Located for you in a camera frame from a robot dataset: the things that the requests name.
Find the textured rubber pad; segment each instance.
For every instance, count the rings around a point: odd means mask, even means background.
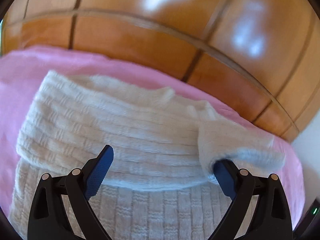
[[[86,180],[84,197],[89,200],[95,196],[113,162],[113,148],[106,146],[98,155],[97,163]]]

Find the white knit sweater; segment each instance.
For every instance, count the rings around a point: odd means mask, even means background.
[[[170,88],[146,90],[105,76],[49,72],[18,137],[22,158],[10,221],[26,237],[41,174],[68,174],[109,144],[114,161],[90,202],[110,236],[204,239],[230,203],[219,186],[207,182],[216,183],[212,164],[229,158],[254,175],[268,176],[284,164],[284,155],[270,149],[272,139]]]

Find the white wall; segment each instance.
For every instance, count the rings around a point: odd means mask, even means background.
[[[304,212],[306,212],[314,199],[320,195],[320,111],[294,140],[292,146],[303,166],[306,189]]]

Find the pink blanket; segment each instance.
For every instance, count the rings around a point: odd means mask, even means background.
[[[15,151],[19,129],[49,70],[62,74],[102,74],[147,89],[170,86],[177,94],[194,100],[207,100],[219,114],[245,126],[254,127],[218,99],[175,78],[137,64],[112,60],[99,54],[35,46],[12,51],[0,58],[0,206],[9,213],[15,169],[19,156]],[[286,154],[286,164],[278,172],[286,193],[295,227],[305,202],[302,167],[292,147],[276,138],[274,149]]]

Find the wooden headboard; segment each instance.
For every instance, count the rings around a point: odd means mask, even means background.
[[[34,44],[160,70],[288,141],[320,108],[320,21],[307,0],[15,0],[2,53]]]

